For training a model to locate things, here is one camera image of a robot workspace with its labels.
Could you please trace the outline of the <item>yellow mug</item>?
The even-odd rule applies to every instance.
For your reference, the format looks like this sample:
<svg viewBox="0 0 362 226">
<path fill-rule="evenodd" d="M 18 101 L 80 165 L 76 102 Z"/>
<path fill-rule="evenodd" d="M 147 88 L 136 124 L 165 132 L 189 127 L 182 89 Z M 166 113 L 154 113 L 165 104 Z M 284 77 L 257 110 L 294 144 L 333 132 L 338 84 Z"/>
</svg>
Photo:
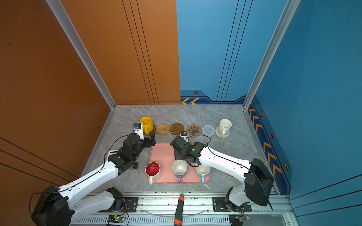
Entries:
<svg viewBox="0 0 362 226">
<path fill-rule="evenodd" d="M 141 118 L 140 123 L 143 124 L 142 130 L 145 135 L 148 136 L 149 134 L 151 134 L 153 132 L 154 125 L 153 125 L 153 121 L 150 117 L 145 116 L 145 117 Z"/>
</svg>

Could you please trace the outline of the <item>red interior mug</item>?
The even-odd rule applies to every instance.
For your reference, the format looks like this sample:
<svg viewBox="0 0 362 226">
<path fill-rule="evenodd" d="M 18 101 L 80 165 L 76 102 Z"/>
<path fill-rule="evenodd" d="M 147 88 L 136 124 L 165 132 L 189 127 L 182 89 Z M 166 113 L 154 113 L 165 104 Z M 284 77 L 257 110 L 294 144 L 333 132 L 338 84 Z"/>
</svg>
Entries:
<svg viewBox="0 0 362 226">
<path fill-rule="evenodd" d="M 157 162 L 150 162 L 145 168 L 145 173 L 149 179 L 149 184 L 154 184 L 155 181 L 160 179 L 162 176 L 160 164 Z"/>
</svg>

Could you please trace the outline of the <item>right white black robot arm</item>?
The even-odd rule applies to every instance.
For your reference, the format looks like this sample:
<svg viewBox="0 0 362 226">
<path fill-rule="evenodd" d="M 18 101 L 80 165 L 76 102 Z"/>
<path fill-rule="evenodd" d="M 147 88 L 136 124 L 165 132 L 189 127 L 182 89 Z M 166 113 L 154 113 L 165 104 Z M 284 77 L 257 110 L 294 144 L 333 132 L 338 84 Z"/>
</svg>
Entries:
<svg viewBox="0 0 362 226">
<path fill-rule="evenodd" d="M 274 177 L 263 161 L 257 158 L 252 161 L 237 159 L 210 148 L 208 144 L 191 144 L 189 138 L 180 136 L 174 138 L 170 146 L 186 163 L 215 168 L 241 182 L 241 185 L 228 190 L 224 198 L 227 210 L 241 212 L 242 206 L 249 202 L 271 206 L 269 197 Z"/>
</svg>

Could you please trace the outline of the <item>glossy brown round coaster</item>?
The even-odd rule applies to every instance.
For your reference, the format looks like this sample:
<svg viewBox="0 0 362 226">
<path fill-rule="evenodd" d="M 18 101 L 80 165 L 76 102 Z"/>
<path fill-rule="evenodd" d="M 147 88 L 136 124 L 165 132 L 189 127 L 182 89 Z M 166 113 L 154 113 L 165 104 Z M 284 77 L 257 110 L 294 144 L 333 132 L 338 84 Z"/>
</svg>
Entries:
<svg viewBox="0 0 362 226">
<path fill-rule="evenodd" d="M 174 123 L 170 126 L 170 133 L 179 136 L 184 131 L 184 126 L 181 123 Z"/>
</svg>

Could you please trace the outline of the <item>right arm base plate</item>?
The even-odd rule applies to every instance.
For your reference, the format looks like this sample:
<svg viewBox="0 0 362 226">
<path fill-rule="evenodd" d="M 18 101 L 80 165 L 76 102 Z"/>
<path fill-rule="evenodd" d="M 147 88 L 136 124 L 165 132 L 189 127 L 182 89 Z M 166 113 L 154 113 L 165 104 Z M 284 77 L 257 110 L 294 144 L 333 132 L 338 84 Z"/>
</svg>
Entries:
<svg viewBox="0 0 362 226">
<path fill-rule="evenodd" d="M 251 212 L 251 204 L 250 202 L 246 202 L 241 206 L 236 206 L 230 201 L 225 201 L 224 197 L 213 197 L 213 211 L 214 212 Z"/>
</svg>

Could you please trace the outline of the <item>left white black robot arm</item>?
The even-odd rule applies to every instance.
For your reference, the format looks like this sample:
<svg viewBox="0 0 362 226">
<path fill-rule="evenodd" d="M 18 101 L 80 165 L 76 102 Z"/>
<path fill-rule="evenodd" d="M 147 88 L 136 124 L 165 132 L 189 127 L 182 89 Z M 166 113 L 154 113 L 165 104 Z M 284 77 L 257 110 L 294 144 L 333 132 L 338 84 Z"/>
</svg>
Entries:
<svg viewBox="0 0 362 226">
<path fill-rule="evenodd" d="M 144 148 L 156 144 L 156 134 L 143 137 L 140 133 L 126 136 L 123 146 L 109 160 L 97 169 L 66 185 L 50 186 L 41 192 L 31 219 L 38 226 L 69 226 L 77 220 L 101 210 L 122 207 L 123 195 L 116 188 L 107 189 L 100 195 L 87 195 L 130 168 L 138 167 L 136 162 Z"/>
</svg>

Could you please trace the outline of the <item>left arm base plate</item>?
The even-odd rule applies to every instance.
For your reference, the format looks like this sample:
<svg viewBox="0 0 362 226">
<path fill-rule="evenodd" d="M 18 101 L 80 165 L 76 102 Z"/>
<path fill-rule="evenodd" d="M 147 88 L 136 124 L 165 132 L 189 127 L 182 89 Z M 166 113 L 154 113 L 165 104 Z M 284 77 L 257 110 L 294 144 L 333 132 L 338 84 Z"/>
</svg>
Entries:
<svg viewBox="0 0 362 226">
<path fill-rule="evenodd" d="M 136 212 L 138 206 L 138 197 L 124 197 L 117 198 L 113 202 L 110 208 L 101 210 L 99 212 L 113 212 L 113 213 L 124 213 L 124 212 Z"/>
</svg>

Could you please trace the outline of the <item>cork paw print coaster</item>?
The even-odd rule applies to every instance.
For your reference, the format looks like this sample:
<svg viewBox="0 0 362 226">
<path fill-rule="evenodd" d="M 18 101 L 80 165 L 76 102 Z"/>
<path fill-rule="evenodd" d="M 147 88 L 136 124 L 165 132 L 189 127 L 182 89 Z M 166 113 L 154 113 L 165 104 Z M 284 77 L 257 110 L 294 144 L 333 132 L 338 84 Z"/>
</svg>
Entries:
<svg viewBox="0 0 362 226">
<path fill-rule="evenodd" d="M 188 125 L 186 128 L 187 135 L 189 137 L 197 137 L 202 135 L 201 126 L 195 123 Z"/>
</svg>

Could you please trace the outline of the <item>woven rattan round coaster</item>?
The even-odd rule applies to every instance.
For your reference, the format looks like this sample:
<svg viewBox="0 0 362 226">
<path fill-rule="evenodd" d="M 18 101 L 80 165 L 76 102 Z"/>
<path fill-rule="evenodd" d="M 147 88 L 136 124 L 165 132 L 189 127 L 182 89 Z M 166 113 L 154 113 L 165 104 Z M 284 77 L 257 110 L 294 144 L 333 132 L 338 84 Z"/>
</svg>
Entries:
<svg viewBox="0 0 362 226">
<path fill-rule="evenodd" d="M 170 132 L 170 126 L 168 124 L 160 124 L 156 127 L 156 133 L 160 136 L 164 136 Z"/>
</svg>

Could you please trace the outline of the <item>light blue woven coaster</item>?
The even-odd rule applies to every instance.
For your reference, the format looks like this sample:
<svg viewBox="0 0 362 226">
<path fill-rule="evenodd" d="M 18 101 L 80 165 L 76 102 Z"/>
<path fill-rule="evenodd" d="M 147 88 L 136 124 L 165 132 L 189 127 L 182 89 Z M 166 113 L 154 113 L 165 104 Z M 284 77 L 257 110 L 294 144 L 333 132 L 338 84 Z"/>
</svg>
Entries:
<svg viewBox="0 0 362 226">
<path fill-rule="evenodd" d="M 205 125 L 201 129 L 202 134 L 208 137 L 212 137 L 216 133 L 216 129 L 212 125 Z"/>
</svg>

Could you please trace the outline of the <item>multicolour woven round coaster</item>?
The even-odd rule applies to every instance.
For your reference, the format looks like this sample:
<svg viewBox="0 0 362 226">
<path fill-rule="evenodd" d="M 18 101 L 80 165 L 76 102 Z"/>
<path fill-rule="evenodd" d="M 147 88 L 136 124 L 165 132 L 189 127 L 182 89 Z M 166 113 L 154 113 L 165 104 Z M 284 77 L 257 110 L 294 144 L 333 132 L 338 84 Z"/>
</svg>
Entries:
<svg viewBox="0 0 362 226">
<path fill-rule="evenodd" d="M 229 129 L 221 128 L 220 126 L 216 128 L 216 135 L 221 138 L 226 138 L 230 135 Z"/>
</svg>

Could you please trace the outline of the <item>dark brown round coaster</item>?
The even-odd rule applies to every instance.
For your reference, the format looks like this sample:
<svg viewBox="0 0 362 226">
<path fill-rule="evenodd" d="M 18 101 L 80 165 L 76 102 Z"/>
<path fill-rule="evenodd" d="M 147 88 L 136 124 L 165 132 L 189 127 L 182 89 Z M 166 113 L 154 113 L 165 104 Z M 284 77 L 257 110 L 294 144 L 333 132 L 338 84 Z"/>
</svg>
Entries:
<svg viewBox="0 0 362 226">
<path fill-rule="evenodd" d="M 156 131 L 156 126 L 154 124 L 152 125 L 152 128 L 153 130 L 149 132 L 149 136 Z"/>
</svg>

